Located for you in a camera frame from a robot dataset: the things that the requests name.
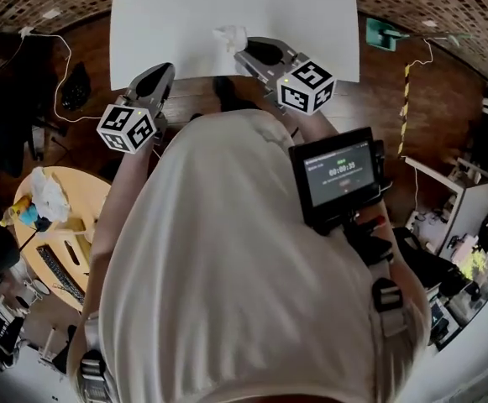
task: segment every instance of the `white plastic bag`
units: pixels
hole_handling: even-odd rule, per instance
[[[31,172],[32,202],[41,217],[52,222],[66,222],[70,205],[60,185],[50,176],[46,177],[42,167]]]

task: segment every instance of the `white table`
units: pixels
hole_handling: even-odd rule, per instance
[[[283,40],[338,79],[359,81],[355,0],[113,0],[111,88],[125,88],[167,61],[177,79],[237,74],[234,58],[213,37],[223,25]]]

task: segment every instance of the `wooden floor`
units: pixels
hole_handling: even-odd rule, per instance
[[[365,25],[361,18],[359,23]],[[360,29],[360,83],[340,82],[333,99],[332,124],[340,131],[370,125],[375,138],[386,144],[386,174],[394,179],[393,188],[386,197],[392,218],[403,222],[413,209],[415,185],[413,170],[396,158],[400,141],[403,104],[404,65],[415,59],[426,60],[428,48],[422,41],[404,40],[397,51],[386,52],[370,47],[363,40]],[[109,84],[109,18],[99,19],[65,34],[73,55],[71,68],[83,61],[91,79],[92,94],[86,106],[79,112],[60,114],[77,119],[81,116],[99,117],[105,107],[114,102],[120,92],[112,92]],[[425,66],[415,65],[411,71],[410,112],[404,153],[422,162],[440,166],[441,157],[451,149],[464,147],[470,121],[480,117],[482,93],[485,82],[473,71],[441,50],[433,49],[434,62]],[[55,70],[64,73],[66,49],[59,40],[55,42]],[[235,79],[242,98],[256,100],[261,106],[261,89],[250,78]],[[173,128],[180,128],[193,113],[218,112],[218,100],[213,95],[212,80],[199,78],[177,81],[171,91],[164,112]],[[58,138],[71,149],[60,164],[75,166],[98,173],[110,160],[119,156],[106,148],[96,133],[97,121],[86,120],[69,126],[65,138]],[[46,137],[43,165],[55,163],[64,151]],[[28,155],[25,158],[24,175],[34,165]],[[1,198],[10,202],[20,179],[6,175],[0,177]],[[447,193],[437,195],[431,181],[420,180],[419,204],[442,200]]]

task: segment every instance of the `white wall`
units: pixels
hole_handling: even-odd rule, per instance
[[[455,391],[488,368],[488,302],[445,349],[427,353],[416,366],[400,402],[428,403]]]
[[[18,363],[0,373],[0,403],[76,403],[77,398],[63,375],[39,362],[31,348],[23,348]]]

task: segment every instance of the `black shoe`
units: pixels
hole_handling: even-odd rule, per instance
[[[212,82],[213,91],[221,102],[233,101],[236,98],[236,87],[227,76],[216,76]]]

